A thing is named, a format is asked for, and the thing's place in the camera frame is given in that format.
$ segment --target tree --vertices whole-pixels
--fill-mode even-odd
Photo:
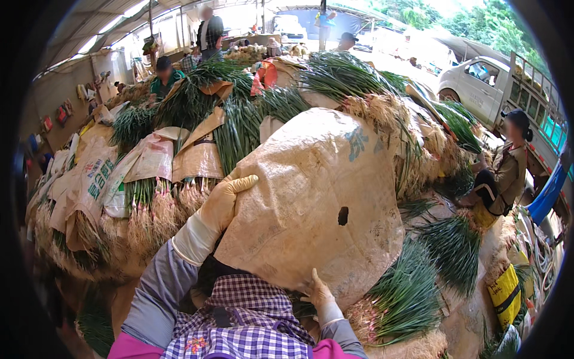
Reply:
[[[528,27],[502,0],[484,0],[484,6],[474,6],[468,13],[458,12],[451,18],[442,19],[440,25],[454,36],[489,45],[504,55],[510,56],[514,51],[550,77]]]
[[[422,0],[371,0],[373,9],[416,29],[428,29],[442,19],[440,13]]]

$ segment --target truck railing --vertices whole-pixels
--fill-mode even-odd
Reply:
[[[568,122],[558,89],[522,56],[513,52],[510,63],[514,67],[510,69],[512,76],[508,102],[524,110],[531,127],[543,136],[558,155],[568,134]]]

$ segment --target purple checkered shirt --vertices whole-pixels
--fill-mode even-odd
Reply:
[[[226,309],[231,327],[217,327],[214,307]],[[218,278],[201,309],[178,313],[173,337],[161,358],[307,358],[315,345],[285,291],[253,275]]]

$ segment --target khaki shirt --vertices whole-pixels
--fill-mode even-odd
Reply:
[[[526,145],[510,150],[512,142],[497,148],[492,167],[488,168],[494,175],[494,181],[498,191],[498,197],[488,210],[497,215],[502,215],[507,204],[513,204],[516,197],[524,190],[524,178],[526,176],[526,164],[528,154]]]

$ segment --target yellow stool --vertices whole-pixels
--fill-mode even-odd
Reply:
[[[474,221],[476,224],[485,230],[494,226],[494,223],[498,219],[498,217],[493,216],[490,214],[490,212],[488,212],[481,200],[476,203],[472,211],[474,212]]]

